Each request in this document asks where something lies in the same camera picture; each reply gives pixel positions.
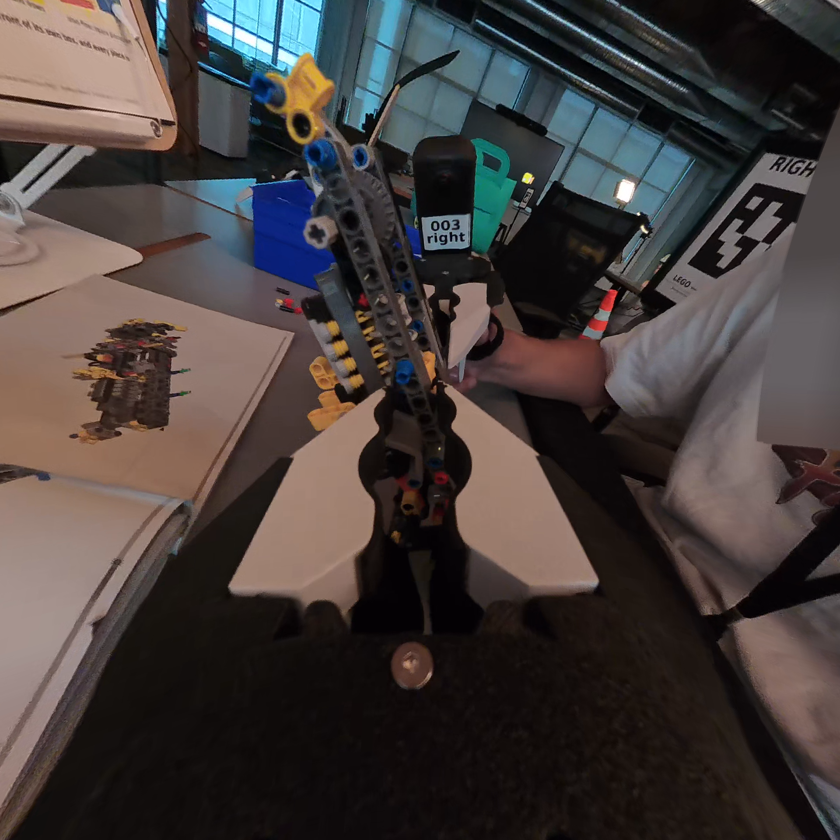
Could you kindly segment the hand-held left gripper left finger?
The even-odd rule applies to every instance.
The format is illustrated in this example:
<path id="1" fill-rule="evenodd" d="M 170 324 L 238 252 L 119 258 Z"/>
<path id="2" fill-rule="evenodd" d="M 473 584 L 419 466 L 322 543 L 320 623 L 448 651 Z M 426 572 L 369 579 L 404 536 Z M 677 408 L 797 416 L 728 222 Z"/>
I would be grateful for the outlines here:
<path id="1" fill-rule="evenodd" d="M 378 431 L 367 397 L 292 456 L 290 467 L 228 584 L 231 595 L 278 596 L 301 607 L 359 598 L 356 560 L 371 539 L 375 503 L 359 461 Z"/>

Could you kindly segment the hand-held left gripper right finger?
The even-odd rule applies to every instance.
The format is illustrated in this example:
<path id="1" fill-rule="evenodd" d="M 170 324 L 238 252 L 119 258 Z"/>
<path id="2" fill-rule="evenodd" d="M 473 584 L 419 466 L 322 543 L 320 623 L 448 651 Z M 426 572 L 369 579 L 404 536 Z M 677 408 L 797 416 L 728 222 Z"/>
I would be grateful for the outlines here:
<path id="1" fill-rule="evenodd" d="M 498 601 L 593 593 L 598 577 L 537 452 L 466 396 L 448 388 L 452 430 L 471 471 L 455 500 L 469 551 L 466 589 L 482 607 Z"/>

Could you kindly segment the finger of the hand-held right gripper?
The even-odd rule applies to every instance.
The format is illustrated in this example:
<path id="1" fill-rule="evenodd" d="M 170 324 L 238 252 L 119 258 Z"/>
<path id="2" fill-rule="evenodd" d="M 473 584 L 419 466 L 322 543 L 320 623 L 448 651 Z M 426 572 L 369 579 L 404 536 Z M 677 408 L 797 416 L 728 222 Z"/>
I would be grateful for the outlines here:
<path id="1" fill-rule="evenodd" d="M 448 334 L 448 372 L 452 382 L 462 382 L 466 356 L 487 331 L 491 307 L 487 301 L 487 285 L 482 282 L 462 283 L 454 287 L 457 301 L 450 306 Z"/>

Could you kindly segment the black yellow lego car chassis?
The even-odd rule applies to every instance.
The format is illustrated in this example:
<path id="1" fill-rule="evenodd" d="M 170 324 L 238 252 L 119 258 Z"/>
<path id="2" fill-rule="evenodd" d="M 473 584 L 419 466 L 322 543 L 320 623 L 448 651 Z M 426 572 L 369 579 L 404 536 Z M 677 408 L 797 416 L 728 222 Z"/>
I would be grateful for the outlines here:
<path id="1" fill-rule="evenodd" d="M 350 145 L 328 120 L 334 84 L 305 54 L 285 75 L 256 72 L 253 98 L 286 123 L 318 188 L 302 233 L 332 254 L 301 302 L 321 354 L 310 373 L 321 393 L 309 423 L 324 431 L 384 389 L 383 467 L 395 485 L 384 533 L 418 550 L 443 531 L 456 484 L 445 465 L 441 399 L 445 353 L 374 139 Z"/>

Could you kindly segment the person's right forearm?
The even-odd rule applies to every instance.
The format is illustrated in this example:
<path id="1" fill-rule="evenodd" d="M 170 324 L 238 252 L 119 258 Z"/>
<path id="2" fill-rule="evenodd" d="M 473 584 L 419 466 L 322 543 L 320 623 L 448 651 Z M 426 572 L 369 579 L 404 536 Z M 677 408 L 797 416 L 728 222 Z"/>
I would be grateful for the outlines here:
<path id="1" fill-rule="evenodd" d="M 600 341 L 557 339 L 545 343 L 535 374 L 537 396 L 590 410 L 614 406 L 606 390 L 608 365 Z"/>

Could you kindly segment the person's right hand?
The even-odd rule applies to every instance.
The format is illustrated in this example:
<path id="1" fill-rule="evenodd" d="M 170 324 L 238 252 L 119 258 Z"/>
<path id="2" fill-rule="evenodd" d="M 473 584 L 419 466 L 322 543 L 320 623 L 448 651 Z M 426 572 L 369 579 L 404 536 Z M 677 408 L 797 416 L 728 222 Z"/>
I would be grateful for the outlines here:
<path id="1" fill-rule="evenodd" d="M 517 331 L 506 330 L 493 353 L 481 360 L 465 362 L 455 384 L 467 393 L 480 383 L 501 385 L 529 396 L 540 394 L 534 374 L 538 373 L 541 342 Z"/>

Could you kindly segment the green tote bag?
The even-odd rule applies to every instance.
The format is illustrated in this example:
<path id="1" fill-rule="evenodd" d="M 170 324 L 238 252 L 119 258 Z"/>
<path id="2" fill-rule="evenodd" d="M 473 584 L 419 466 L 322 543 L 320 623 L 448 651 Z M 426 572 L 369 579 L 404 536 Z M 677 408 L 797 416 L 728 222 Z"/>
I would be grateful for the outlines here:
<path id="1" fill-rule="evenodd" d="M 475 199 L 471 248 L 478 255 L 490 249 L 508 209 L 516 182 L 509 177 L 511 162 L 501 147 L 474 139 L 476 150 Z"/>

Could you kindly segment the dark trousers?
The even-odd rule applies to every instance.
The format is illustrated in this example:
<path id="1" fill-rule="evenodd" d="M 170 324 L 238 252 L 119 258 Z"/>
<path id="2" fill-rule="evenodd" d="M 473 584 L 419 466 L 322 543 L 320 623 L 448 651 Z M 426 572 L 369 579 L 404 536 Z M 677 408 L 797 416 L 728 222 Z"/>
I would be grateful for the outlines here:
<path id="1" fill-rule="evenodd" d="M 646 487 L 663 487 L 674 451 L 636 430 L 616 407 L 592 410 L 545 397 L 517 394 L 531 442 L 583 487 L 619 476 Z"/>

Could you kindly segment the black office chair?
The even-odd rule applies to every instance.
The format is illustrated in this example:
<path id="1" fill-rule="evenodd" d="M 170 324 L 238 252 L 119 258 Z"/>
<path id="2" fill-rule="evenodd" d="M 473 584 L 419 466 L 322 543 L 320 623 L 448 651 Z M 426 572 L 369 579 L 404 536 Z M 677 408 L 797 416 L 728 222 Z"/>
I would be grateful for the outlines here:
<path id="1" fill-rule="evenodd" d="M 525 334 L 555 339 L 569 317 L 650 219 L 554 182 L 491 262 Z"/>

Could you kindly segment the orange traffic cone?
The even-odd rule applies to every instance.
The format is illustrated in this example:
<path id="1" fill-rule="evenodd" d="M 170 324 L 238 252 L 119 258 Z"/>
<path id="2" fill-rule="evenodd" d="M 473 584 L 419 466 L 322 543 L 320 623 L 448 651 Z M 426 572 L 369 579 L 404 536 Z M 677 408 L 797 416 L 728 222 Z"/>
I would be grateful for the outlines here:
<path id="1" fill-rule="evenodd" d="M 610 289 L 601 300 L 595 314 L 588 321 L 580 335 L 581 340 L 601 341 L 613 313 L 618 290 Z"/>

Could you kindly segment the blue plastic bin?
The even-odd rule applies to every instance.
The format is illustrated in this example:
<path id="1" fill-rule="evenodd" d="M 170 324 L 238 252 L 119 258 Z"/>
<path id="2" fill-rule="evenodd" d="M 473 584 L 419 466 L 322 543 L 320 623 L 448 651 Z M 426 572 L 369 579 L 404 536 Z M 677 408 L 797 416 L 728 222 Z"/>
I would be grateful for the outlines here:
<path id="1" fill-rule="evenodd" d="M 316 194 L 304 180 L 273 181 L 252 186 L 254 223 L 270 218 L 294 222 L 310 217 Z"/>
<path id="2" fill-rule="evenodd" d="M 329 270 L 335 260 L 329 249 L 317 249 L 306 242 L 303 228 L 308 220 L 308 215 L 299 213 L 255 213 L 255 267 L 300 286 L 316 289 L 315 276 Z"/>

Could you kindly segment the white t-shirt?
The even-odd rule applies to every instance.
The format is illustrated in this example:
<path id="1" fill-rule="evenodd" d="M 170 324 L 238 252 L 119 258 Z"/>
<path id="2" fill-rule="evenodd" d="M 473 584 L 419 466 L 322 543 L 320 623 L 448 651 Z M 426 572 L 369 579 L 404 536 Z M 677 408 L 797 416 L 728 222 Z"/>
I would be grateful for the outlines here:
<path id="1" fill-rule="evenodd" d="M 653 320 L 601 342 L 633 420 L 684 431 L 663 487 L 633 490 L 704 614 L 772 573 L 838 505 L 838 451 L 761 443 L 763 363 L 794 228 Z M 723 651 L 752 687 L 838 838 L 838 595 L 735 623 Z"/>

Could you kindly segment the open instruction booklet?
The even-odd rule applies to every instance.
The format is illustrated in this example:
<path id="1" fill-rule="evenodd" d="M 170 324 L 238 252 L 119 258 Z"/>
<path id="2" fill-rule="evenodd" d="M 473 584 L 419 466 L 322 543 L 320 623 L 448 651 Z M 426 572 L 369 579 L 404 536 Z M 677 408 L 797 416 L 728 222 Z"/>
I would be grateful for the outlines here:
<path id="1" fill-rule="evenodd" d="M 289 349 L 104 276 L 2 316 L 2 810 L 143 557 L 194 519 Z"/>

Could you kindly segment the framed marker sign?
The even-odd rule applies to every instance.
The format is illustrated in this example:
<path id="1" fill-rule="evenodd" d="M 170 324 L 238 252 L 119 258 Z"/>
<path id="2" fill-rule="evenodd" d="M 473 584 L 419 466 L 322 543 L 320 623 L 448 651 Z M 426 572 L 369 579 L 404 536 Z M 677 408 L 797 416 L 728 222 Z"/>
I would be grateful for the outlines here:
<path id="1" fill-rule="evenodd" d="M 674 307 L 793 229 L 823 145 L 784 138 L 761 143 L 723 194 L 641 294 L 645 309 Z"/>

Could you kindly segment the wooden document stand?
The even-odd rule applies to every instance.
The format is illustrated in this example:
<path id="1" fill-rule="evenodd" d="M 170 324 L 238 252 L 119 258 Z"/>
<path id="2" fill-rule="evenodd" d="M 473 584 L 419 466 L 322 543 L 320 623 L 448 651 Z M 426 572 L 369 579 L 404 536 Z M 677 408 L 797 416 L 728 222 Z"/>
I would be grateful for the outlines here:
<path id="1" fill-rule="evenodd" d="M 1 92 L 2 141 L 42 145 L 19 173 L 2 184 L 3 310 L 143 260 L 132 248 L 33 213 L 31 207 L 98 150 L 168 151 L 176 139 L 178 120 L 166 78 L 165 83 L 173 122 L 7 98 Z"/>

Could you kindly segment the printed instruction sheet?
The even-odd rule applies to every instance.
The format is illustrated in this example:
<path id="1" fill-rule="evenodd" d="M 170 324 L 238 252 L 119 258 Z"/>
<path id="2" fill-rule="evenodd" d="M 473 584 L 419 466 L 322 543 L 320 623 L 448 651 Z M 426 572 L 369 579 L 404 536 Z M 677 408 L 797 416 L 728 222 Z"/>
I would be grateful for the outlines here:
<path id="1" fill-rule="evenodd" d="M 141 3 L 2 1 L 7 98 L 175 121 Z"/>

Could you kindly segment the wooden post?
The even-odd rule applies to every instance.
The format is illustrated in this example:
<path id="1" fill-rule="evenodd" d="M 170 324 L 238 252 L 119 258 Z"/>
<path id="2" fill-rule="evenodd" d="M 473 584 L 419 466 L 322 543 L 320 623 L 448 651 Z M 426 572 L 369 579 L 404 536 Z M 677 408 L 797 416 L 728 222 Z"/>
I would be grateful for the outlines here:
<path id="1" fill-rule="evenodd" d="M 198 143 L 198 60 L 193 43 L 193 6 L 189 1 L 168 1 L 166 43 L 172 98 L 178 120 L 176 148 L 196 161 Z"/>

